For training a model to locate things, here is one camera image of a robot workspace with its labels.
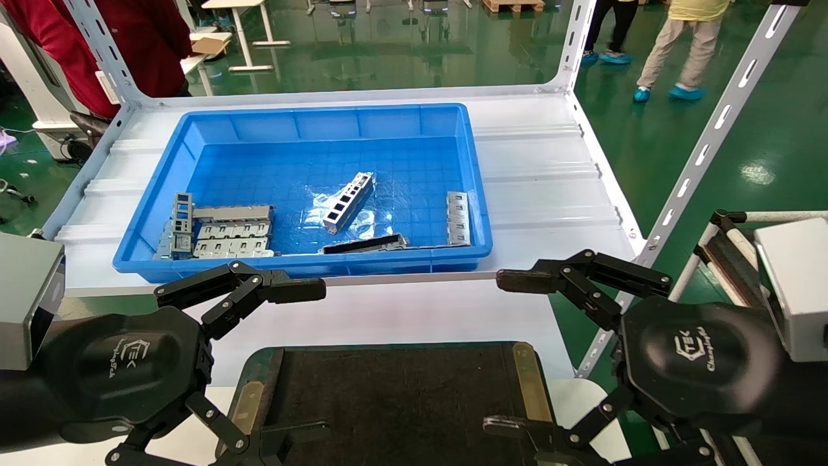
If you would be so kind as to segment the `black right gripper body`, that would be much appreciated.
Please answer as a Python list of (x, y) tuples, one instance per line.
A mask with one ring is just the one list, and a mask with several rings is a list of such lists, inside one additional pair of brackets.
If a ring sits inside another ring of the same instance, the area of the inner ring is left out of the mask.
[(661, 430), (759, 430), (789, 356), (753, 309), (645, 298), (619, 320), (633, 410)]

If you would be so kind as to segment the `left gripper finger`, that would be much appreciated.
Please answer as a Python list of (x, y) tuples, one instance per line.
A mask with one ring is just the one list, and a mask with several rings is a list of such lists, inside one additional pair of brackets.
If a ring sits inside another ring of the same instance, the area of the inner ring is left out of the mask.
[[(331, 435), (329, 424), (317, 421), (287, 427), (266, 427), (246, 436), (231, 419), (201, 393), (184, 402), (190, 412), (224, 443), (225, 451), (213, 465), (284, 465), (290, 449), (298, 443), (320, 441)], [(183, 462), (148, 454), (153, 432), (134, 428), (127, 439), (107, 454), (107, 465), (183, 465)]]
[(189, 309), (222, 298), (201, 316), (201, 328), (210, 340), (222, 339), (261, 304), (310, 303), (327, 295), (322, 278), (292, 278), (283, 269), (263, 271), (233, 261), (198, 272), (154, 291), (159, 307)]

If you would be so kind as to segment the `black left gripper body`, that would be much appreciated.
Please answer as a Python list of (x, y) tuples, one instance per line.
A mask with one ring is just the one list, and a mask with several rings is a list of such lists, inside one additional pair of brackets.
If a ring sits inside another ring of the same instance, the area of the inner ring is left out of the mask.
[(213, 366), (201, 325), (173, 307), (56, 324), (38, 352), (38, 413), (50, 436), (95, 443), (139, 428), (165, 436), (190, 416)]

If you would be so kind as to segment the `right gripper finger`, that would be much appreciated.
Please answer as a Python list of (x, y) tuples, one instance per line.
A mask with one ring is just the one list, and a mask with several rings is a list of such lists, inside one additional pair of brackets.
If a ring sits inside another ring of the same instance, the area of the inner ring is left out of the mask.
[(715, 451), (703, 439), (618, 462), (601, 457), (591, 447), (591, 440), (609, 427), (619, 414), (632, 407), (633, 401), (632, 390), (621, 386), (572, 428), (563, 428), (555, 419), (535, 421), (498, 415), (485, 417), (483, 430), (491, 436), (526, 441), (534, 449), (536, 462), (545, 465), (715, 465)]
[(673, 285), (662, 272), (592, 250), (564, 260), (538, 260), (530, 269), (500, 269), (495, 280), (510, 293), (562, 294), (606, 331), (618, 330), (622, 307), (601, 285), (639, 298), (668, 297)]

